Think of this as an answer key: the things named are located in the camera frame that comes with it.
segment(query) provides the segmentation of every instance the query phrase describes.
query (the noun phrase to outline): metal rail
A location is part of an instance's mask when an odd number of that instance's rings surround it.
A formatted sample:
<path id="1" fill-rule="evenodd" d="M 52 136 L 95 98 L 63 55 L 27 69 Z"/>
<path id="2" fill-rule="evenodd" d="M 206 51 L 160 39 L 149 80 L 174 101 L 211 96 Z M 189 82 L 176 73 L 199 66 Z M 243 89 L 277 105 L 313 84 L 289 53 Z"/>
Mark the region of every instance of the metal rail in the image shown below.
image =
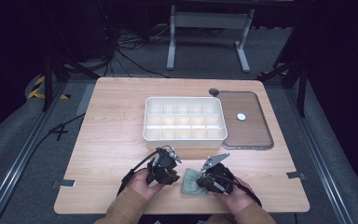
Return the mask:
<path id="1" fill-rule="evenodd" d="M 45 112 L 42 112 L 40 114 L 19 155 L 17 156 L 13 165 L 7 171 L 5 179 L 0 187 L 0 217 L 5 212 L 5 209 L 11 199 L 11 196 L 14 194 L 14 191 L 20 182 L 21 176 L 26 168 L 26 165 L 34 154 L 35 146 L 37 144 L 37 140 L 40 137 L 40 133 L 44 128 L 45 123 L 48 120 L 48 117 L 51 114 L 51 111 L 53 110 L 54 106 L 60 100 L 65 86 L 66 83 L 62 82 L 56 84 L 56 91 L 54 92 L 53 101 L 51 102 L 51 105 Z"/>
<path id="2" fill-rule="evenodd" d="M 347 224 L 353 223 L 351 220 L 351 216 L 348 212 L 348 209 L 343 202 L 341 195 L 338 192 L 336 182 L 334 178 L 331 176 L 330 171 L 324 162 L 324 158 L 316 144 L 312 132 L 310 131 L 310 126 L 307 123 L 306 119 L 302 118 L 296 107 L 296 97 L 291 89 L 284 89 L 285 95 L 290 102 L 290 106 L 295 112 L 296 119 L 301 126 L 303 133 L 308 141 L 310 156 L 312 157 L 313 163 L 315 164 L 316 170 L 319 174 L 319 177 L 322 180 L 324 185 L 324 189 L 327 193 L 327 196 L 330 199 L 331 204 L 333 205 L 333 209 L 336 212 L 339 223 Z"/>

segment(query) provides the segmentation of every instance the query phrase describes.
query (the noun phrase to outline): gray cloth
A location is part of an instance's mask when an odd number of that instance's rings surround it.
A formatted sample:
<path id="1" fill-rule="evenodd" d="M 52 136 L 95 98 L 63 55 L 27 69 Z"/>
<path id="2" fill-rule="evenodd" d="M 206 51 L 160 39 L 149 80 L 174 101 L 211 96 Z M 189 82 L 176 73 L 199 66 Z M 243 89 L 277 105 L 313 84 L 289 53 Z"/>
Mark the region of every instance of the gray cloth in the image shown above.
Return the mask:
<path id="1" fill-rule="evenodd" d="M 183 179 L 182 193 L 192 196 L 203 196 L 208 193 L 208 190 L 201 188 L 197 184 L 197 180 L 201 177 L 202 172 L 190 168 L 186 169 L 185 177 Z"/>

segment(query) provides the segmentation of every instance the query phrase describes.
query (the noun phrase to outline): person's arm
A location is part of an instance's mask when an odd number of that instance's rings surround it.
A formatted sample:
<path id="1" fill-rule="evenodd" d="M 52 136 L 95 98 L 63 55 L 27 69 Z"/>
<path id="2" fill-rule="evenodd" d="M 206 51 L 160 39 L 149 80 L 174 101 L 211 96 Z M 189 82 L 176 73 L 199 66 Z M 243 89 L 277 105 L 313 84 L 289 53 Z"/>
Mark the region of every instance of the person's arm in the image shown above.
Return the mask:
<path id="1" fill-rule="evenodd" d="M 252 190 L 250 186 L 236 177 L 242 185 Z M 274 219 L 261 208 L 245 191 L 233 186 L 232 192 L 221 194 L 213 192 L 212 195 L 224 203 L 234 215 L 238 224 L 275 224 Z"/>
<path id="2" fill-rule="evenodd" d="M 146 184 L 148 174 L 147 169 L 136 173 L 126 188 L 110 204 L 106 216 L 97 220 L 94 224 L 138 223 L 147 204 L 164 187 L 162 184 L 148 187 Z"/>

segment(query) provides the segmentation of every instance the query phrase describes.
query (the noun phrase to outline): human hand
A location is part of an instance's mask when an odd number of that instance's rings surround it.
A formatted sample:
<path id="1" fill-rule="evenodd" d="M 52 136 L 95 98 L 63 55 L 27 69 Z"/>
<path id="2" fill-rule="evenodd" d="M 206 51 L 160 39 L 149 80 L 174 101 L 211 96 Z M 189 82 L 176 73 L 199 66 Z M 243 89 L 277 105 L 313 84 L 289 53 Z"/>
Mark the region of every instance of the human hand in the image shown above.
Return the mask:
<path id="1" fill-rule="evenodd" d="M 135 190 L 137 193 L 142 195 L 148 202 L 159 193 L 159 191 L 164 187 L 163 184 L 156 184 L 153 187 L 149 187 L 146 183 L 146 178 L 149 175 L 147 169 L 140 170 L 137 172 L 127 184 L 127 187 Z"/>
<path id="2" fill-rule="evenodd" d="M 246 182 L 244 182 L 238 177 L 235 178 L 242 185 L 244 185 L 251 192 L 253 192 L 251 187 Z M 249 195 L 247 195 L 245 191 L 239 189 L 235 185 L 233 185 L 233 190 L 230 194 L 212 192 L 212 195 L 218 200 L 220 200 L 222 203 L 224 203 L 234 216 L 236 216 L 243 208 L 254 202 L 254 200 Z"/>

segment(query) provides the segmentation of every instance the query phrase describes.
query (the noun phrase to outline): brown sleeve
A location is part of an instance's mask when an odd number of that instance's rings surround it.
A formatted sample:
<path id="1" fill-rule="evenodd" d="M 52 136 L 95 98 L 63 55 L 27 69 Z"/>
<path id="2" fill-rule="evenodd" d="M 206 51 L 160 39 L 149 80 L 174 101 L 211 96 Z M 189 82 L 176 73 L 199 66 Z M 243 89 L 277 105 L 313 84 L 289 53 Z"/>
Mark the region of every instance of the brown sleeve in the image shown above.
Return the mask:
<path id="1" fill-rule="evenodd" d="M 275 220 L 257 203 L 251 203 L 236 216 L 238 224 L 276 224 Z"/>
<path id="2" fill-rule="evenodd" d="M 106 216 L 94 224 L 138 223 L 147 206 L 147 200 L 135 190 L 124 188 L 107 209 Z"/>

